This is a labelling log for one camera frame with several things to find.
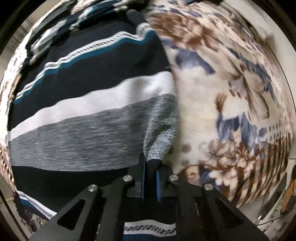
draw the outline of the brown flower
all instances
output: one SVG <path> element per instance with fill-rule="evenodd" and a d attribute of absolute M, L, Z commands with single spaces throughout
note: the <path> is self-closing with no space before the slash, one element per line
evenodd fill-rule
<path fill-rule="evenodd" d="M 177 47 L 196 51 L 204 46 L 218 50 L 219 40 L 214 31 L 201 24 L 194 16 L 162 13 L 151 18 L 150 24 L 160 36 L 171 37 Z"/>

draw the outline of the floral blanket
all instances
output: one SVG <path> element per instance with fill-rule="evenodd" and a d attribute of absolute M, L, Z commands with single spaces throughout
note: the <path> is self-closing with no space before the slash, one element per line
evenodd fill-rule
<path fill-rule="evenodd" d="M 165 163 L 238 207 L 268 193 L 285 172 L 294 132 L 265 50 L 205 3 L 158 0 L 145 17 L 166 50 L 181 118 Z"/>

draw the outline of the floral pattern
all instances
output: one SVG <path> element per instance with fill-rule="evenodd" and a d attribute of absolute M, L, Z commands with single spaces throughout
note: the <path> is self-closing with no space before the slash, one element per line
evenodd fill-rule
<path fill-rule="evenodd" d="M 269 192 L 287 167 L 294 132 L 264 48 L 205 3 L 158 0 L 144 15 L 165 47 L 180 109 L 164 162 L 238 207 Z"/>

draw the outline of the metal screw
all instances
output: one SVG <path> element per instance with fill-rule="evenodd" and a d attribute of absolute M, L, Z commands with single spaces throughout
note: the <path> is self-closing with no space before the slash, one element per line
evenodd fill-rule
<path fill-rule="evenodd" d="M 126 181 L 126 182 L 129 182 L 129 181 L 131 181 L 132 179 L 133 179 L 133 177 L 130 176 L 130 175 L 126 175 L 126 176 L 123 177 L 123 180 Z"/>
<path fill-rule="evenodd" d="M 89 191 L 90 192 L 94 192 L 97 189 L 98 189 L 98 187 L 96 185 L 94 185 L 94 184 L 89 185 Z"/>
<path fill-rule="evenodd" d="M 176 181 L 176 180 L 178 180 L 179 178 L 178 178 L 178 176 L 177 175 L 170 175 L 170 180 L 171 181 Z"/>
<path fill-rule="evenodd" d="M 212 184 L 207 183 L 204 188 L 205 188 L 205 190 L 211 191 L 211 190 L 213 190 L 214 187 Z"/>

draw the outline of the gray heathered fabric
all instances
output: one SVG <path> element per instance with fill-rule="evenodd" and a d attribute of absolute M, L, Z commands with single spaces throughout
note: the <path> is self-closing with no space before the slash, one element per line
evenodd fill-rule
<path fill-rule="evenodd" d="M 13 166 L 99 171 L 137 164 L 144 150 L 163 159 L 178 128 L 176 97 L 158 96 L 121 109 L 39 127 L 9 142 Z"/>

